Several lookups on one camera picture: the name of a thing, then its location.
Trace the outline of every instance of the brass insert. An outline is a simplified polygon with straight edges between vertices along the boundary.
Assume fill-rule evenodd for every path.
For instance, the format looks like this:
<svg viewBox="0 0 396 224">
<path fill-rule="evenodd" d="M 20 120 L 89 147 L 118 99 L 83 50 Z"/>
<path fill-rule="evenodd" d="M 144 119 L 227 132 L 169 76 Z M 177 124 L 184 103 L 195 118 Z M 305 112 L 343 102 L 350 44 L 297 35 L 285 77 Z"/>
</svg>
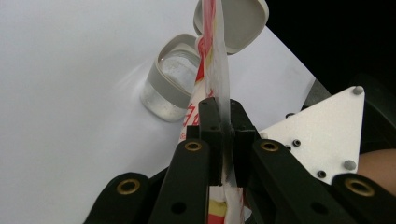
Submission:
<svg viewBox="0 0 396 224">
<path fill-rule="evenodd" d="M 348 178 L 346 179 L 345 184 L 348 189 L 361 196 L 372 197 L 375 195 L 374 189 L 359 179 Z"/>
<path fill-rule="evenodd" d="M 197 142 L 188 142 L 186 145 L 184 145 L 184 148 L 186 148 L 188 151 L 198 151 L 202 148 L 202 145 Z"/>
<path fill-rule="evenodd" d="M 262 142 L 260 144 L 260 147 L 267 151 L 278 151 L 279 150 L 279 146 L 277 144 L 274 144 L 271 142 Z"/>
<path fill-rule="evenodd" d="M 117 192 L 122 195 L 135 193 L 140 188 L 140 182 L 136 179 L 126 179 L 119 183 Z"/>
</svg>

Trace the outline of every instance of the black background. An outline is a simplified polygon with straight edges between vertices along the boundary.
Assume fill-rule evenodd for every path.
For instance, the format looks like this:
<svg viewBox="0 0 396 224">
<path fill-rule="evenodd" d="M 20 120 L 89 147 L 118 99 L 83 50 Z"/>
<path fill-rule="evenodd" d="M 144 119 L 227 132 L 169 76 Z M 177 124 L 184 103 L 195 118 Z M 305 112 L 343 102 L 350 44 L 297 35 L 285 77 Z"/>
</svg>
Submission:
<svg viewBox="0 0 396 224">
<path fill-rule="evenodd" d="M 396 95 L 396 1 L 266 2 L 267 26 L 331 94 L 364 73 Z"/>
</svg>

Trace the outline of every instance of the plastic bag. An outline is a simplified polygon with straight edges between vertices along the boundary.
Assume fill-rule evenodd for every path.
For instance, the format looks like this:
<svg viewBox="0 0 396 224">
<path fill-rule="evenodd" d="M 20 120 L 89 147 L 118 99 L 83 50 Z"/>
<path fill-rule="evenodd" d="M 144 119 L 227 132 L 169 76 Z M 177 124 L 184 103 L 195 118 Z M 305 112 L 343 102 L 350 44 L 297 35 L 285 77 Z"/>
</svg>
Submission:
<svg viewBox="0 0 396 224">
<path fill-rule="evenodd" d="M 179 141 L 186 139 L 186 127 L 199 125 L 198 104 L 215 97 L 223 133 L 222 186 L 210 187 L 209 224 L 244 223 L 243 191 L 236 187 L 232 160 L 230 123 L 230 81 L 224 44 L 224 21 L 220 0 L 203 0 L 203 35 L 197 48 L 201 63 Z"/>
</svg>

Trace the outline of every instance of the white table surface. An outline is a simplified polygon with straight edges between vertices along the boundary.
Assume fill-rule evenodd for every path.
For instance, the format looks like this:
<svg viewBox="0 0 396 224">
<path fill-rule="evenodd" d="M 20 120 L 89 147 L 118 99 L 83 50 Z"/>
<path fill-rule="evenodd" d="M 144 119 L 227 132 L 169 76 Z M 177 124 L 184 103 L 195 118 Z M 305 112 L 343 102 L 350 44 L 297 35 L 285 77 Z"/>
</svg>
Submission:
<svg viewBox="0 0 396 224">
<path fill-rule="evenodd" d="M 0 2 L 0 223 L 81 223 L 113 177 L 169 164 L 181 121 L 138 95 L 163 45 L 195 35 L 196 2 Z M 258 130 L 299 111 L 315 80 L 267 28 L 229 65 Z"/>
</svg>

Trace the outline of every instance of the plastic lid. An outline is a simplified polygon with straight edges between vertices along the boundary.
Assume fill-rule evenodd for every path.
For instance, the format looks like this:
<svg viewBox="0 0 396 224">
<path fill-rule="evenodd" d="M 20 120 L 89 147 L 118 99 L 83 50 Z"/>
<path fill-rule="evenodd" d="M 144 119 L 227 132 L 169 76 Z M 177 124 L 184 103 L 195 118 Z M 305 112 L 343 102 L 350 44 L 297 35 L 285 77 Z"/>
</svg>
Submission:
<svg viewBox="0 0 396 224">
<path fill-rule="evenodd" d="M 224 41 L 228 54 L 244 49 L 262 32 L 268 21 L 269 9 L 263 0 L 221 0 L 224 16 Z M 194 13 L 195 32 L 202 27 L 202 1 Z"/>
</svg>

